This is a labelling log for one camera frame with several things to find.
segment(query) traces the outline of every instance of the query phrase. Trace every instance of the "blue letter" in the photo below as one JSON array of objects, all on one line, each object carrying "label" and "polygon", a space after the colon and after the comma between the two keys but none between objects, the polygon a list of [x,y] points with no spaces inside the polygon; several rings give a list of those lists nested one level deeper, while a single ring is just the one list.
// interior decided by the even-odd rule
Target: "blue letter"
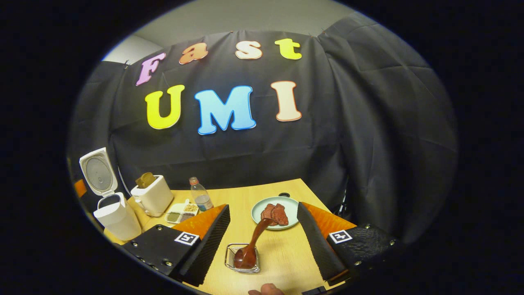
[{"label": "blue letter", "polygon": [[251,118],[249,107],[249,94],[252,91],[253,88],[249,86],[234,87],[225,104],[213,90],[204,90],[195,94],[195,99],[200,101],[202,122],[200,128],[198,128],[198,133],[206,135],[216,132],[216,126],[211,122],[211,116],[215,118],[220,129],[225,131],[232,114],[235,116],[233,123],[231,123],[231,128],[234,130],[254,128],[257,122]]}]

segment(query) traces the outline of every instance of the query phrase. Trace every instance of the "yellow letter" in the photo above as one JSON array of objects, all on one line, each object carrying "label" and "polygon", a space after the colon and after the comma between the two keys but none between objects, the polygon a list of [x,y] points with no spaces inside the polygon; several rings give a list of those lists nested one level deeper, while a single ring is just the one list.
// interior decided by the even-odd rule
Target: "yellow letter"
[{"label": "yellow letter", "polygon": [[238,51],[235,55],[240,59],[257,59],[262,56],[262,50],[259,48],[260,43],[257,41],[241,41],[236,44]]},{"label": "yellow letter", "polygon": [[302,117],[302,113],[297,111],[297,104],[294,100],[293,88],[297,84],[291,81],[277,81],[271,83],[271,88],[277,92],[278,99],[278,121],[296,121]]},{"label": "yellow letter", "polygon": [[155,129],[165,129],[175,125],[180,118],[180,95],[184,90],[184,85],[170,87],[167,93],[171,95],[171,112],[167,117],[160,116],[160,98],[162,91],[155,91],[146,95],[147,103],[147,122]]},{"label": "yellow letter", "polygon": [[293,42],[292,39],[276,40],[276,45],[280,45],[280,54],[287,59],[300,59],[302,55],[295,53],[294,47],[300,47],[300,44]]},{"label": "yellow letter", "polygon": [[206,44],[205,43],[197,43],[195,45],[191,45],[188,48],[182,52],[183,56],[178,61],[181,65],[188,64],[194,60],[202,59],[206,55],[208,55],[208,52],[205,50]]}]

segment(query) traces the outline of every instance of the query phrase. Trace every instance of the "table surface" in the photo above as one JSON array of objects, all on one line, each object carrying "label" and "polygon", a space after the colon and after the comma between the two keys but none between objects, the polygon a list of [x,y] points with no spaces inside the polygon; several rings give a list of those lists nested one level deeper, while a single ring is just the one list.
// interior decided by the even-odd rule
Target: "table surface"
[{"label": "table surface", "polygon": [[[190,190],[172,192],[174,199],[171,205],[184,203],[185,199],[189,199],[190,203],[194,204]],[[260,255],[259,273],[239,273],[228,269],[224,265],[228,244],[248,243],[251,240],[253,230],[256,227],[255,222],[251,218],[252,207],[262,199],[278,196],[283,192],[289,193],[292,199],[299,202],[306,202],[329,211],[301,179],[256,186],[208,190],[213,205],[229,204],[231,222],[216,251],[204,284],[196,289],[210,294],[245,295],[248,290],[260,290],[260,286],[263,284],[273,283],[284,294],[293,295],[302,294],[302,292],[320,286],[324,286],[329,290],[343,284],[342,282],[329,287],[322,280],[300,223],[288,229],[266,230],[262,233],[257,241],[257,249]],[[156,224],[170,227],[174,225],[165,221],[164,214],[160,217],[147,216],[135,202],[131,202],[132,198],[129,200],[129,204],[137,214],[143,231],[152,228]],[[104,234],[111,242],[120,245],[126,243],[126,241],[115,238],[107,230],[104,230]]]}]

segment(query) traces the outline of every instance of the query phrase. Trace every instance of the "spoon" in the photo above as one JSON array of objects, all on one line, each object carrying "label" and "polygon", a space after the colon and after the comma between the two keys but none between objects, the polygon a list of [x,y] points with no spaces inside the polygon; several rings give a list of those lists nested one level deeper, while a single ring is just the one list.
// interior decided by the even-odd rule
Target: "spoon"
[{"label": "spoon", "polygon": [[239,249],[234,258],[234,265],[235,268],[241,268],[241,269],[252,269],[256,262],[256,254],[255,254],[255,243],[258,240],[258,237],[262,232],[273,222],[274,220],[271,218],[264,218],[262,219],[257,227],[255,227],[255,231],[253,231],[253,237],[251,238],[251,242],[246,247]]}]

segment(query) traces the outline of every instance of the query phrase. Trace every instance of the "pink letter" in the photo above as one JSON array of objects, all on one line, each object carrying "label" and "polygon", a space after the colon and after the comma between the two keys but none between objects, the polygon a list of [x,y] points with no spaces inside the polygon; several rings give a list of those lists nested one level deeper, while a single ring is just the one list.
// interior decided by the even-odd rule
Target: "pink letter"
[{"label": "pink letter", "polygon": [[165,57],[166,53],[162,52],[161,54],[142,62],[142,71],[140,72],[138,81],[136,81],[136,86],[149,81],[149,79],[151,79],[149,72],[155,72],[158,68],[158,61],[163,60]]},{"label": "pink letter", "polygon": [[297,84],[292,81],[277,81],[271,83],[271,88],[277,92],[278,109],[277,114],[278,121],[295,121],[302,117],[302,113],[297,111],[297,104],[295,103],[293,88]]}]

